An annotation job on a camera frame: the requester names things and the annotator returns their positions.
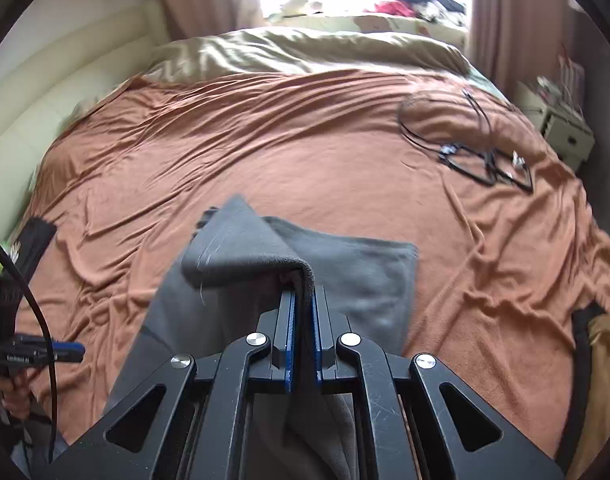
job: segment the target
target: nightstand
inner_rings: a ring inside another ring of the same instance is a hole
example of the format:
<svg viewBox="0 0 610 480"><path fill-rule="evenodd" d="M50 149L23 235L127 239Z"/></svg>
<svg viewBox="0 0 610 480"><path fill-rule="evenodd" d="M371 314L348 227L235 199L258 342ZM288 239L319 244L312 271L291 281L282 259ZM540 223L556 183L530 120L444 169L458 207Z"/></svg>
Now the nightstand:
<svg viewBox="0 0 610 480"><path fill-rule="evenodd" d="M514 104L574 173L588 160L594 135L583 119L563 107L549 105L523 83L518 84Z"/></svg>

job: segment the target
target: black cord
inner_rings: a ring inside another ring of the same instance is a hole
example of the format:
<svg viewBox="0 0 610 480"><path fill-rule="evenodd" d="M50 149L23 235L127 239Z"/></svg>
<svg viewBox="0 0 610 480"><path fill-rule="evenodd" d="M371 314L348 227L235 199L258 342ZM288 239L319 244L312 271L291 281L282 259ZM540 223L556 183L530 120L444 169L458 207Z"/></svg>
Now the black cord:
<svg viewBox="0 0 610 480"><path fill-rule="evenodd" d="M20 286L22 294L25 296L27 303L29 304L38 325L42 336L45 338L45 346L47 350L48 369L50 373L50 390L51 390L51 431L50 431L50 447L48 451L48 460L51 463L54 459L54 446L56 444L56 423L58 416L58 392L56 390L56 367L54 366L54 347L51 341L50 329L47 326L47 321L40 311L40 307L25 278L22 276L20 270L13 263L12 259L6 253L6 251L0 246L0 264L3 268L11 275L16 283Z"/></svg>
<svg viewBox="0 0 610 480"><path fill-rule="evenodd" d="M436 92L432 92L431 94L428 93L428 96L429 95L435 95L437 93L443 93L443 94L449 94L451 96L457 96L453 92L447 91L447 90L436 91ZM488 126L488 138L490 140L490 150L493 149L492 135L493 135L494 130L492 128L492 122L490 121L490 117L485 112L485 110L483 110L483 108L481 107L479 102L476 100L474 95L472 95L469 91L463 91L463 97L467 100L469 106L471 108L473 108L473 110L476 112L477 120L478 120L478 123L479 123L479 129L480 130L483 129L482 128L481 119L485 120L485 122L487 123L487 126ZM451 104L449 101L425 98L425 97L423 97L423 95L419 96L418 94L410 95L406 99L403 99L403 101L400 102L399 109L397 111L397 121L399 123L400 134L408 142L412 143L414 146L416 146L418 148L421 148L421 149L426 150L428 152L442 154L443 150L441 148L442 148L442 146L445 145L444 142L432 142L431 140L425 139L424 137L418 135L416 132L412 131L412 129L407 127L407 125L403 121L403 118L402 118L403 110L407 106L409 106L410 104L413 104L413 103L418 102L418 101L440 102L440 103ZM434 146L438 146L438 148L433 148L432 146L428 146L428 145L424 144L425 142L428 143L428 144L433 144ZM457 143L457 142L451 142L450 144L453 145L453 146L459 146L459 143ZM468 151L470 151L472 153L477 153L476 151L471 150L471 149L469 149Z"/></svg>

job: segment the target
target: cream padded headboard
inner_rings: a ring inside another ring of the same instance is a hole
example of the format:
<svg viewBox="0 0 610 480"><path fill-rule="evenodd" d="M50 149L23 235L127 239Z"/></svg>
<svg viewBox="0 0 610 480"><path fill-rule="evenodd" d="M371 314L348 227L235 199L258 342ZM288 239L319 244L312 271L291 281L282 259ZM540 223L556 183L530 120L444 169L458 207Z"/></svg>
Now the cream padded headboard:
<svg viewBox="0 0 610 480"><path fill-rule="evenodd" d="M74 106L145 70L168 40L151 1L55 41L0 82L0 237L18 222L35 168Z"/></svg>

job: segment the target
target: wrinkled fabric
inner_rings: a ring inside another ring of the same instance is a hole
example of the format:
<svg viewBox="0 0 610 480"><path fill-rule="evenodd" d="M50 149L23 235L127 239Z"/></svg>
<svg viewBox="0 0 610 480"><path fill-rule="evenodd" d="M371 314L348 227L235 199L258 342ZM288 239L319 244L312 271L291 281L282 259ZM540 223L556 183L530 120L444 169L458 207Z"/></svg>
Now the wrinkled fabric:
<svg viewBox="0 0 610 480"><path fill-rule="evenodd" d="M416 12L400 0L365 0L362 11L416 18Z"/></svg>
<svg viewBox="0 0 610 480"><path fill-rule="evenodd" d="M491 136L463 105L464 88ZM397 110L419 92L437 99L403 111L410 128L516 150L534 193L481 186L403 139ZM610 313L610 238L581 182L514 107L451 76L360 70L188 85L136 78L54 142L28 214L58 226L34 293L54 337L86 346L82 364L56 366L67 440L100 417L201 213L237 192L261 216L414 243L403 353L438 355L554 455L572 387L571 314L594 298ZM38 333L25 304L17 329ZM43 405L47 379L32 382Z"/></svg>
<svg viewBox="0 0 610 480"><path fill-rule="evenodd" d="M372 30L373 19L384 20L382 16L354 17L361 23L359 30L364 32ZM330 25L333 32L312 30L316 27L310 23L309 28L256 27L219 36L173 41L154 49L144 78L150 83L198 83L225 75L258 72L306 75L355 68L388 73L441 72L464 77L472 85L505 99L461 54L461 41L456 41L458 34L451 39L439 35L440 41L432 40L424 37L430 36L426 22L416 25L419 30L410 34L411 29L406 28L403 30L407 32L362 34L347 31L336 22ZM401 26L387 25L386 30L392 29L400 30ZM107 95L108 92L104 92L80 102L64 121L63 130L89 115Z"/></svg>
<svg viewBox="0 0 610 480"><path fill-rule="evenodd" d="M315 384L313 286L324 286L329 309L345 314L353 332L400 353L412 307L416 248L261 219L240 196L227 200L207 224L206 216L157 290L105 411L170 355L205 357L255 332L259 316L278 307L289 284L298 297L297 384L289 396L255 395L247 449L253 460L245 478L357 478L352 397L322 395Z"/></svg>

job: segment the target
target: gray towel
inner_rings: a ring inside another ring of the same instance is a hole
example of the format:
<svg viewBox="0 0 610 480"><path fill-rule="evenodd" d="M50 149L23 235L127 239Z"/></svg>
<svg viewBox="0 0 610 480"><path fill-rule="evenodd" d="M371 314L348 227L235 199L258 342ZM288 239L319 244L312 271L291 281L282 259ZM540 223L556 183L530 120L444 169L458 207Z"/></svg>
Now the gray towel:
<svg viewBox="0 0 610 480"><path fill-rule="evenodd" d="M314 281L322 284L329 307L346 314L354 332L386 352L402 350L414 293L413 245L259 218L239 196L211 210L201 225L152 300L106 410L170 355L204 357L253 332L259 315L277 308L285 280L293 283L299 305L309 304ZM303 326L309 327L307 320ZM255 398L248 478L358 476L351 395L319 393L306 347L291 396Z"/></svg>

